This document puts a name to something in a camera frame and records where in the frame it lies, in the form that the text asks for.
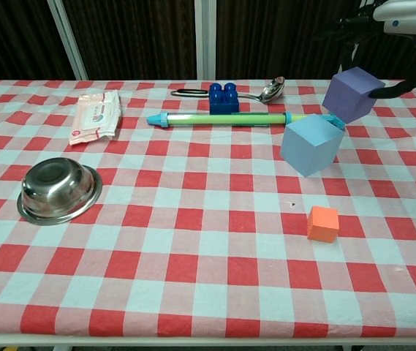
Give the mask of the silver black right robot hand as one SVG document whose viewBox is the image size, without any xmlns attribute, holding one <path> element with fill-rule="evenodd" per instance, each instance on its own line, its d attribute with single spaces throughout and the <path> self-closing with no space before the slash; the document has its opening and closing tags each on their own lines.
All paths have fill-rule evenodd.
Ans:
<svg viewBox="0 0 416 351">
<path fill-rule="evenodd" d="M 315 40 L 332 37 L 342 40 L 344 47 L 351 50 L 377 35 L 387 34 L 408 37 L 416 47 L 416 1 L 373 1 L 354 11 L 348 18 L 339 18 L 327 23 L 315 32 Z M 374 89 L 370 98 L 392 99 L 416 88 L 416 64 L 412 66 L 409 76 L 400 83 Z"/>
</svg>

